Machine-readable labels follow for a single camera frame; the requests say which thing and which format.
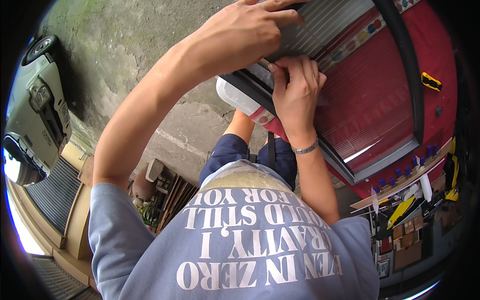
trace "license plate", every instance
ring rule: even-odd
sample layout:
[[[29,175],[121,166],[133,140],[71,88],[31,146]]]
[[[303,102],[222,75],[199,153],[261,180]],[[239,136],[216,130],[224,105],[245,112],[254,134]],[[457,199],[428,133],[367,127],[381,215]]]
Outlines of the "license plate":
[[[67,126],[70,122],[70,117],[68,116],[68,108],[66,102],[63,102],[62,106],[60,107],[60,115],[63,120],[63,124]]]

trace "potted plant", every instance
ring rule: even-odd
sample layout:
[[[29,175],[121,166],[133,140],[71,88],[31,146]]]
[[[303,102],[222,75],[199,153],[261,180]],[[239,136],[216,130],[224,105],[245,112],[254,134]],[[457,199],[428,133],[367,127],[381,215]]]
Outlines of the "potted plant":
[[[153,214],[150,213],[150,205],[148,203],[144,203],[140,206],[137,206],[137,210],[140,216],[142,216],[142,220],[148,230],[155,233],[156,218],[153,218]]]

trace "blue t-shirt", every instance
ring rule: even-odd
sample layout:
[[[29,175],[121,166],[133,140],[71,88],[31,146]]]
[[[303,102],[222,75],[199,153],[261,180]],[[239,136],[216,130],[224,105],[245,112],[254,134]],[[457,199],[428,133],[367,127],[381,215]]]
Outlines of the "blue t-shirt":
[[[281,180],[242,162],[210,179],[158,237],[125,191],[97,184],[88,236],[106,300],[378,298],[368,221],[328,226]]]

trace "white van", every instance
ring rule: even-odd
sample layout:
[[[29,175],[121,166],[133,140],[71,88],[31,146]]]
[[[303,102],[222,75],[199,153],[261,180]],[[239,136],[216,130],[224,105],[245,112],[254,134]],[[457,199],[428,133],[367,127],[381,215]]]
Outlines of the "white van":
[[[10,91],[4,172],[23,186],[50,174],[72,135],[59,70],[49,54],[57,44],[56,36],[31,42]]]

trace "hand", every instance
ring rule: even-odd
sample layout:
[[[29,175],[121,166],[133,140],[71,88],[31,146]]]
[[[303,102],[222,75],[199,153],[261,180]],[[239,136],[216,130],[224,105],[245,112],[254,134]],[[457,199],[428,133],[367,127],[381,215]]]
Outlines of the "hand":
[[[317,62],[306,55],[283,57],[268,68],[275,80],[272,95],[275,111],[290,144],[297,149],[309,147],[316,139],[313,114],[318,92],[327,77],[318,72]],[[285,71],[290,75],[288,84]]]
[[[295,10],[279,11],[309,0],[239,0],[217,12],[181,43],[191,47],[189,61],[205,79],[257,63],[280,47],[279,28],[305,24]]]

